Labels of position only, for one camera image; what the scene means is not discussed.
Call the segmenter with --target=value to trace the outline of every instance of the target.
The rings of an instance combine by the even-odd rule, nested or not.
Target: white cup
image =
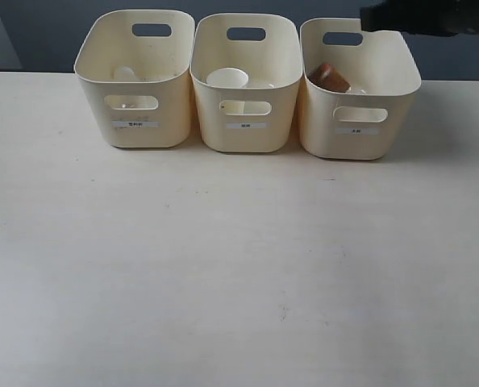
[[[248,74],[240,69],[226,67],[213,71],[207,76],[206,82],[213,87],[227,89],[242,89],[248,84]],[[224,114],[243,114],[245,102],[228,102],[222,104]]]

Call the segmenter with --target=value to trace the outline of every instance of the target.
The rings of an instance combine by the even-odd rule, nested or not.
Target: dark object
[[[345,81],[344,77],[328,63],[322,63],[310,74],[309,78],[318,87],[336,93],[345,93],[351,88],[351,85]]]
[[[479,35],[479,0],[386,0],[360,9],[364,31]]]

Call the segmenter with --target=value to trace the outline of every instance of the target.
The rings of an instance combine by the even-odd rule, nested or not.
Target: bin handle cutout
[[[152,95],[107,95],[105,103],[113,110],[155,110],[159,100]]]
[[[225,115],[269,115],[272,105],[265,101],[226,100],[220,102],[220,111]]]
[[[328,46],[359,46],[363,35],[356,32],[326,32],[322,43]]]
[[[382,123],[388,118],[387,109],[341,106],[333,117],[341,123]]]
[[[231,27],[227,30],[229,40],[261,42],[266,39],[266,30],[256,27]]]
[[[172,35],[172,28],[162,23],[136,23],[132,25],[132,34],[147,38],[168,38]]]

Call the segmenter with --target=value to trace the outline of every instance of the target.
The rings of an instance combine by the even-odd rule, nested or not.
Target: brown object
[[[322,63],[314,72],[312,72],[309,78],[310,81],[318,87],[336,93],[345,93],[351,88],[349,82],[345,81],[345,78],[342,77],[333,66],[326,62]]]

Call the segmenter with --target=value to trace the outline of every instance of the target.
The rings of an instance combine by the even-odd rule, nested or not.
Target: white object
[[[230,40],[227,33],[231,28],[260,28],[265,38]],[[247,88],[206,83],[210,73],[226,67],[246,72]],[[202,138],[210,148],[221,152],[273,152],[285,144],[302,78],[298,33],[291,21],[256,14],[204,18],[197,27],[191,75]],[[227,113],[235,102],[245,102],[244,114]],[[264,126],[230,128],[231,124],[259,123]]]
[[[363,36],[358,46],[328,45],[328,32]],[[351,84],[347,94],[302,83],[298,117],[302,146],[332,159],[373,160],[390,149],[421,86],[417,66],[399,32],[364,32],[358,19],[313,19],[301,27],[304,71],[323,62]]]
[[[248,84],[248,74],[240,69],[226,67],[209,74],[206,83],[216,88],[242,89]],[[224,107],[223,112],[225,114],[242,114],[244,107],[245,102],[231,102]]]
[[[136,36],[136,24],[167,24],[169,36]],[[120,148],[165,148],[191,128],[194,20],[176,10],[119,10],[91,28],[75,62],[105,140]],[[113,122],[158,123],[116,127]]]
[[[0,386],[479,386],[479,82],[371,164],[91,129],[74,75],[0,73]]]

